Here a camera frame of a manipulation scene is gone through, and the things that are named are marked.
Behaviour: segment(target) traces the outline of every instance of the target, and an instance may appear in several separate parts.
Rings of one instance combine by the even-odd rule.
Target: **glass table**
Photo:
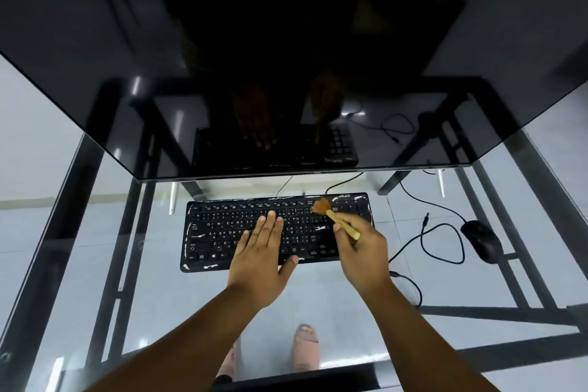
[[[413,243],[390,269],[417,283],[420,310],[433,327],[505,390],[537,366],[557,367],[556,376],[566,372],[576,381],[588,355],[588,250],[581,245],[588,228],[525,140],[519,132],[473,167],[445,170],[445,197],[437,177],[420,170],[367,172],[336,188],[368,193],[390,254],[420,233],[427,213],[430,227],[462,223],[412,200],[396,186],[402,179],[412,195],[495,229],[506,255],[497,265],[482,262],[464,239],[462,265],[434,260]],[[81,391],[174,329],[217,295],[228,275],[180,271],[188,192],[208,200],[270,197],[289,178],[180,184],[170,214],[171,183],[138,184],[109,159],[82,139],[4,329],[2,391]],[[101,177],[116,177],[128,193],[98,194]],[[349,177],[297,175],[280,195],[321,194]],[[378,195],[385,182],[393,189]],[[427,235],[425,246],[439,257],[460,256],[451,230]],[[417,303],[412,284],[394,282]],[[297,267],[283,294],[241,335],[238,380],[261,384],[290,374],[292,338],[302,323],[318,332],[321,370],[368,372],[371,389],[399,385],[375,321],[338,262]]]

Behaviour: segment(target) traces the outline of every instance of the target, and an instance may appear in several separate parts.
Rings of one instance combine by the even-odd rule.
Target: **brush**
[[[359,240],[359,237],[361,237],[361,234],[359,231],[357,231],[357,229],[349,225],[349,223],[346,221],[339,220],[337,217],[335,217],[333,210],[330,208],[330,203],[326,198],[317,200],[315,204],[313,204],[311,210],[315,214],[319,214],[320,216],[327,216],[335,223],[341,225],[343,229],[347,231],[347,234],[349,234],[353,239]]]

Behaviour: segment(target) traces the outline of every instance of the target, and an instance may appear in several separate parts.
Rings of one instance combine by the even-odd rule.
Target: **computer mouse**
[[[496,264],[504,256],[498,236],[488,225],[479,220],[470,220],[462,225],[462,234],[470,241],[480,259]]]

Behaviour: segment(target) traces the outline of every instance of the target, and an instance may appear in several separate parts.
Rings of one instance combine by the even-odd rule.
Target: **foot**
[[[234,381],[237,374],[237,356],[236,356],[236,343],[233,344],[231,350],[227,353],[224,361],[222,362],[217,377],[221,375],[228,375]]]
[[[319,370],[320,346],[316,331],[302,324],[294,334],[294,372]]]

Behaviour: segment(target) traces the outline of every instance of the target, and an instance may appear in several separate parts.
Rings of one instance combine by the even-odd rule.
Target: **brush handle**
[[[355,229],[354,227],[349,225],[349,223],[347,223],[346,221],[339,220],[338,218],[336,218],[333,210],[327,209],[327,216],[329,216],[330,219],[332,221],[334,221],[335,223],[338,223],[339,225],[341,225],[343,227],[343,229],[345,231],[347,231],[347,234],[349,234],[353,239],[359,240],[359,238],[361,237],[361,234],[359,233],[359,231],[357,231],[357,229]]]

